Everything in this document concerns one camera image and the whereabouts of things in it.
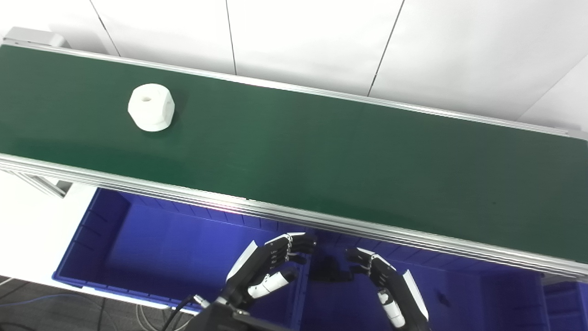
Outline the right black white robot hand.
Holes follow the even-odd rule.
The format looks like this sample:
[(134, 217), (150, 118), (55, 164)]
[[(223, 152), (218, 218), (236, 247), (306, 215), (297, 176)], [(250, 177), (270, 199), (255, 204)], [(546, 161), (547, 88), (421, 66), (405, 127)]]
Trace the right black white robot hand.
[(378, 300), (396, 331), (430, 331), (429, 313), (409, 270), (398, 270), (382, 256), (359, 247), (345, 251), (351, 272), (366, 275), (377, 288)]

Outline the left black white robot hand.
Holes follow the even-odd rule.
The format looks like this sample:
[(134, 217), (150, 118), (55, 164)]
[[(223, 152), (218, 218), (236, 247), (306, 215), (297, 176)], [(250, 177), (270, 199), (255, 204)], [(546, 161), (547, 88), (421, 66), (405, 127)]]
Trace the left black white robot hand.
[(263, 245), (252, 241), (238, 257), (226, 277), (218, 301), (237, 309), (254, 302), (295, 281), (299, 265), (317, 246), (317, 237), (307, 232), (278, 235)]

